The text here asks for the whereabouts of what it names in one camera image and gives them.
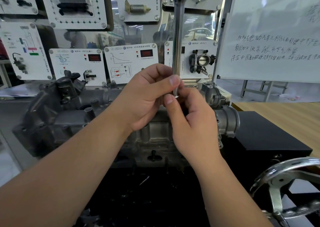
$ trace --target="engine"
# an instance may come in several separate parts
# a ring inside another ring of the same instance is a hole
[[[105,110],[120,94],[115,82],[105,87],[86,89],[79,73],[65,71],[65,77],[50,85],[41,85],[21,123],[13,133],[34,157],[42,158],[66,142]],[[221,137],[234,137],[240,125],[238,112],[228,105],[214,83],[200,89],[206,102],[215,110],[219,147]],[[112,168],[188,166],[174,145],[172,126],[166,108],[160,107],[151,122],[133,132],[123,144]]]

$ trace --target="red digital display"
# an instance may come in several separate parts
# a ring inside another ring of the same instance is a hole
[[[101,55],[100,54],[88,54],[89,61],[97,62],[101,61]]]
[[[153,57],[153,51],[152,49],[149,49],[149,50],[141,50],[140,51],[140,55],[142,58],[145,58],[145,57]]]

